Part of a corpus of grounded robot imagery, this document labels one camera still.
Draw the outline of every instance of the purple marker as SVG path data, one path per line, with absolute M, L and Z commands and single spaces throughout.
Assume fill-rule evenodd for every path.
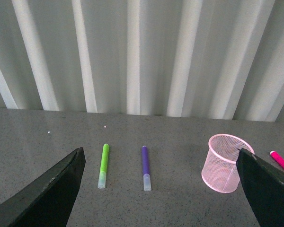
M 142 147 L 142 166 L 144 191 L 151 191 L 150 164 L 148 162 L 148 151 L 146 146 Z

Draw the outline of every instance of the pink marker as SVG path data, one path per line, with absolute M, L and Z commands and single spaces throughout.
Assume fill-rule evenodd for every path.
M 276 151 L 270 152 L 270 155 L 284 169 L 284 159 Z

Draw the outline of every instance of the mesh pencil holder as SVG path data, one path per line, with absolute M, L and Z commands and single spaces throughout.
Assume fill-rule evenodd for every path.
M 236 167 L 239 150 L 245 148 L 253 154 L 254 150 L 244 140 L 228 134 L 212 136 L 208 145 L 209 151 L 201 173 L 203 181 L 217 192 L 235 191 L 240 182 Z

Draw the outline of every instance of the speckled gray surface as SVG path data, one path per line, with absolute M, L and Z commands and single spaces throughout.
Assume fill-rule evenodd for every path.
M 0 203 L 83 147 L 86 166 L 68 227 L 258 227 L 240 184 L 221 194 L 202 181 L 208 140 L 218 133 L 244 139 L 280 169 L 269 152 L 284 157 L 284 123 L 0 109 Z M 106 189 L 100 190 L 104 143 L 110 155 Z M 143 191 L 143 145 L 151 192 Z

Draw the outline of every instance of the translucent marker cap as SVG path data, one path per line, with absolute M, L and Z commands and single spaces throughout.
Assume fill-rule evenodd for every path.
M 98 181 L 98 188 L 105 188 L 106 183 L 106 173 L 103 171 L 100 171 L 99 174 L 99 181 Z
M 151 176 L 149 174 L 143 175 L 144 191 L 151 191 Z

